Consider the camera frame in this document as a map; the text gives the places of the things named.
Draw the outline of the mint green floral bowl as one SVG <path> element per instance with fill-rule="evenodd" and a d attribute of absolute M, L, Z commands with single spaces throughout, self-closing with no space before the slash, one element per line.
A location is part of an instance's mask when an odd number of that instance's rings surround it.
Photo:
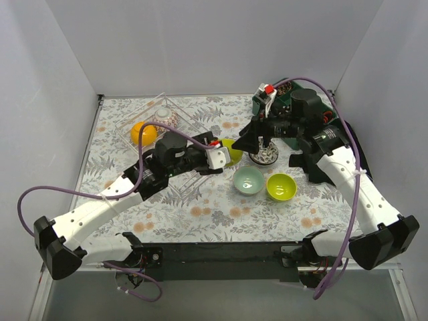
<path fill-rule="evenodd" d="M 256 167 L 240 167 L 233 174 L 233 185 L 244 195 L 255 195 L 263 189 L 265 178 Z"/>

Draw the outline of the orange bowl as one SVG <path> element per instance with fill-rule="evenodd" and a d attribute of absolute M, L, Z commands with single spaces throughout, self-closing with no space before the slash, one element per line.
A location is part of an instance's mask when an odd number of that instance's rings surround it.
<path fill-rule="evenodd" d="M 135 145 L 138 145 L 139 133 L 143 125 L 144 122 L 137 122 L 130 131 L 130 139 Z M 142 132 L 142 146 L 148 146 L 152 144 L 156 140 L 157 136 L 158 134 L 155 126 L 145 126 Z"/>

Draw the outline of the red diamond patterned bowl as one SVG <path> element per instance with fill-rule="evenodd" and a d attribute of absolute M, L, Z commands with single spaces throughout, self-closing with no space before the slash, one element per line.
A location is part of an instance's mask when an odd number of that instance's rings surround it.
<path fill-rule="evenodd" d="M 154 113 L 153 120 L 155 122 L 166 124 L 167 126 L 170 126 L 173 128 L 176 128 L 179 123 L 178 114 L 175 111 L 171 110 L 170 108 L 165 108 L 165 107 L 159 108 Z"/>

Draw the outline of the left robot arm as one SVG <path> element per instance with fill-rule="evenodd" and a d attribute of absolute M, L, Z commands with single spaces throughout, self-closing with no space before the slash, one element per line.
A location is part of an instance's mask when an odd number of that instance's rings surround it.
<path fill-rule="evenodd" d="M 142 160 L 126 169 L 112 185 L 79 207 L 33 224 L 35 247 L 54 280 L 62 280 L 84 264 L 112 262 L 126 268 L 146 265 L 143 244 L 131 232 L 94 239 L 91 234 L 127 209 L 167 188 L 177 175 L 222 173 L 230 161 L 227 147 L 211 132 L 192 140 L 168 131 Z"/>

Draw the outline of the white wire dish rack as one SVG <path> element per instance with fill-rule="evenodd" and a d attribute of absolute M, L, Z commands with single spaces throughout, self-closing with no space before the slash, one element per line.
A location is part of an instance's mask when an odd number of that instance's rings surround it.
<path fill-rule="evenodd" d="M 196 136 L 209 130 L 196 118 L 193 118 L 189 111 L 186 111 L 182 106 L 176 104 L 170 97 L 162 93 L 150 100 L 138 103 L 134 110 L 126 113 L 115 124 L 116 134 L 133 154 L 138 154 L 138 147 L 130 139 L 132 127 L 137 122 L 154 122 L 154 113 L 162 107 L 170 108 L 178 114 L 179 123 L 176 129 L 188 136 Z M 185 173 L 171 178 L 169 187 L 160 192 L 160 194 L 167 197 L 167 199 L 176 199 L 180 205 L 188 204 L 200 195 L 199 187 L 207 179 L 207 176 L 201 176 L 195 171 Z"/>

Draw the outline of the lime green bowl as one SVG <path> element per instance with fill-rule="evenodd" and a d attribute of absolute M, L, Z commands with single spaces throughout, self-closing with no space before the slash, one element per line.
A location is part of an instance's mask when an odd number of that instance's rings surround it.
<path fill-rule="evenodd" d="M 223 146 L 226 146 L 228 148 L 229 155 L 231 158 L 231 161 L 226 164 L 226 167 L 232 167 L 239 163 L 242 159 L 243 151 L 232 148 L 232 145 L 235 143 L 235 141 L 233 139 L 223 138 L 221 142 Z"/>
<path fill-rule="evenodd" d="M 295 180 L 284 173 L 276 173 L 270 176 L 266 182 L 268 195 L 275 201 L 289 201 L 297 192 Z"/>

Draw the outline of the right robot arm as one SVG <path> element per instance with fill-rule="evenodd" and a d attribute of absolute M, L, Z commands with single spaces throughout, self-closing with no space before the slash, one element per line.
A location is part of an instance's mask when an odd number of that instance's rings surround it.
<path fill-rule="evenodd" d="M 360 165 L 359 150 L 338 113 L 324 107 L 309 88 L 292 90 L 290 103 L 276 100 L 277 90 L 262 84 L 253 95 L 257 112 L 240 131 L 234 149 L 257 154 L 273 138 L 294 138 L 302 151 L 292 155 L 291 167 L 300 167 L 313 183 L 330 183 L 352 208 L 362 233 L 337 236 L 312 233 L 303 240 L 303 259 L 319 265 L 327 255 L 340 252 L 360 267 L 371 270 L 405 252 L 420 228 L 418 220 L 403 216 L 375 187 Z"/>

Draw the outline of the pink speckled bowl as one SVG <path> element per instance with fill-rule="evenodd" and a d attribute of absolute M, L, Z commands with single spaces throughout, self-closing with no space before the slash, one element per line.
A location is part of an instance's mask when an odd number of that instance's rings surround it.
<path fill-rule="evenodd" d="M 259 152 L 257 154 L 249 153 L 249 158 L 257 165 L 269 166 L 274 164 L 279 157 L 278 147 L 270 142 L 267 147 L 263 145 L 263 142 L 259 143 Z"/>

